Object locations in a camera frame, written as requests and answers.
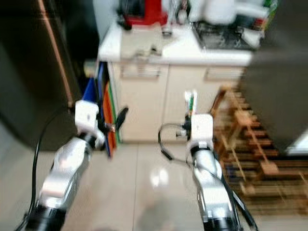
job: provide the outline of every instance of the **red appliance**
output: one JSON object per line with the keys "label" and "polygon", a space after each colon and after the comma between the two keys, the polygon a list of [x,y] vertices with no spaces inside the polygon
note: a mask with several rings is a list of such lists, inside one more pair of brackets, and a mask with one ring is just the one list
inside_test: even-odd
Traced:
{"label": "red appliance", "polygon": [[157,22],[164,25],[167,18],[167,13],[162,11],[161,0],[144,0],[144,17],[125,16],[126,22],[130,25],[151,25]]}

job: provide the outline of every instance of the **refrigerator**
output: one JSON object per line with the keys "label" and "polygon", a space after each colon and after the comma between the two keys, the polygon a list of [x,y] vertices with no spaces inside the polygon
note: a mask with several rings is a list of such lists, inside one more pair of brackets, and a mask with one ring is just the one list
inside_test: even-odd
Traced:
{"label": "refrigerator", "polygon": [[[0,120],[35,147],[45,121],[81,97],[52,0],[0,3]],[[44,150],[56,150],[76,132],[61,114],[48,127]]]}
{"label": "refrigerator", "polygon": [[279,1],[241,91],[281,155],[308,154],[308,2]]}

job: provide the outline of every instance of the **cabinet handle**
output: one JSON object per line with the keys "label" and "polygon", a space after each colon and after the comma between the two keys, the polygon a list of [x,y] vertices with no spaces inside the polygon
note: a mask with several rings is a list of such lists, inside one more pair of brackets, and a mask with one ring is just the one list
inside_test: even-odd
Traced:
{"label": "cabinet handle", "polygon": [[205,73],[204,80],[210,81],[237,81],[242,76],[244,70],[232,70],[232,69],[225,69],[225,70],[210,70],[207,69]]}
{"label": "cabinet handle", "polygon": [[133,72],[125,72],[124,68],[121,68],[121,76],[122,78],[129,78],[129,79],[139,79],[139,78],[147,78],[147,79],[156,79],[160,76],[161,71],[159,69],[151,69],[151,70],[145,70],[145,69],[137,69],[136,73]]}

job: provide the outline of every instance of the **black cable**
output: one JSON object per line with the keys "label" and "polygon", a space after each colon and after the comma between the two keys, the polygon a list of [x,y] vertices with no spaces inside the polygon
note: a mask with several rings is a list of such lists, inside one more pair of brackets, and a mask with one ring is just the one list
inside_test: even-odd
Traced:
{"label": "black cable", "polygon": [[38,142],[35,148],[35,152],[34,152],[34,157],[33,157],[33,165],[32,165],[32,189],[31,189],[31,202],[30,202],[30,206],[28,209],[28,212],[24,215],[23,220],[21,221],[21,223],[18,225],[18,227],[14,230],[14,231],[20,231],[22,230],[22,228],[26,225],[27,221],[28,221],[28,216],[31,214],[31,212],[34,209],[35,206],[35,201],[36,201],[36,183],[37,183],[37,163],[38,163],[38,155],[39,155],[39,149],[40,149],[40,145],[43,139],[43,136],[46,132],[46,129],[48,127],[48,125],[61,113],[63,113],[65,110],[67,110],[68,107],[67,106],[63,106],[60,107],[58,110],[56,110],[46,121],[44,128],[42,130],[42,132],[40,133],[40,136],[38,138]]}
{"label": "black cable", "polygon": [[211,109],[208,111],[208,113],[209,113],[210,115],[211,115],[212,109],[214,108],[215,102],[218,100],[218,97],[220,96],[220,92],[221,92],[221,90],[219,90],[219,92],[217,93],[217,95],[216,95],[216,97],[215,97],[215,99],[214,99],[214,101],[213,101],[213,103],[212,103]]}
{"label": "black cable", "polygon": [[237,230],[243,230],[242,226],[241,226],[241,222],[240,222],[240,218],[239,218],[239,215],[237,213],[237,209],[236,209],[236,205],[235,205],[235,201],[234,201],[234,197],[233,197],[233,194],[232,194],[232,189],[230,188],[230,186],[227,184],[223,174],[221,176],[221,182],[222,184],[225,186],[225,189],[227,190],[227,193],[229,195],[229,198],[230,198],[230,202],[231,202],[231,206],[232,206],[232,209],[234,211],[234,218],[235,218],[235,221],[236,221],[236,225],[237,225]]}
{"label": "black cable", "polygon": [[189,167],[197,167],[197,168],[201,168],[202,170],[205,170],[207,171],[209,174],[211,174],[212,177],[218,179],[219,181],[221,181],[221,179],[216,176],[215,174],[213,174],[209,169],[207,169],[206,167],[204,166],[200,166],[200,165],[197,165],[193,162],[190,162],[188,161],[188,158],[186,158],[186,160],[181,160],[181,159],[178,159],[178,158],[175,158],[174,155],[171,154],[171,152],[164,146],[164,144],[162,143],[161,141],[161,132],[164,128],[166,127],[176,127],[176,128],[183,128],[183,125],[182,124],[177,124],[177,123],[166,123],[166,124],[163,124],[159,131],[158,131],[158,143],[159,143],[159,146],[160,146],[160,149],[161,149],[161,152],[162,154],[165,155],[165,157],[170,160],[170,161],[175,161],[177,162],[178,164],[185,164]]}
{"label": "black cable", "polygon": [[240,197],[235,193],[235,191],[232,191],[233,193],[233,197],[235,199],[235,202],[237,203],[238,207],[240,208],[242,215],[244,216],[245,220],[247,221],[248,225],[250,227],[252,227],[254,230],[258,231],[259,228],[254,220],[254,218],[252,217],[252,215],[250,214],[250,212],[248,211],[246,205],[244,204],[244,202],[240,199]]}

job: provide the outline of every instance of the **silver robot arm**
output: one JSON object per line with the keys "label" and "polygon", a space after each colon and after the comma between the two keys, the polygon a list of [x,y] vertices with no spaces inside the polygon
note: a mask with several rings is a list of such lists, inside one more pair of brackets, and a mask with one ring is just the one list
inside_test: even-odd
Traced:
{"label": "silver robot arm", "polygon": [[[236,204],[254,230],[258,227],[238,195],[230,189],[222,174],[218,155],[213,145],[213,117],[210,114],[196,114],[197,92],[185,92],[187,111],[184,124],[163,124],[158,132],[161,152],[169,161],[192,166],[193,179],[197,186],[197,200],[205,231],[242,231]],[[178,127],[177,136],[186,136],[187,158],[175,158],[161,141],[165,127]]]}
{"label": "silver robot arm", "polygon": [[26,231],[59,231],[76,196],[82,174],[91,153],[104,145],[107,132],[114,132],[124,122],[128,108],[122,110],[115,124],[99,124],[99,107],[88,101],[76,102],[75,125],[78,135],[55,154],[35,206],[29,215]]}
{"label": "silver robot arm", "polygon": [[222,181],[222,169],[213,150],[213,117],[191,116],[191,139],[187,144],[194,168],[197,199],[205,230],[236,231],[234,208]]}
{"label": "silver robot arm", "polygon": [[77,193],[79,181],[87,169],[91,152],[104,144],[104,135],[98,129],[97,104],[78,101],[75,124],[78,136],[72,138],[55,154],[53,167],[39,193],[38,205],[67,211]]}

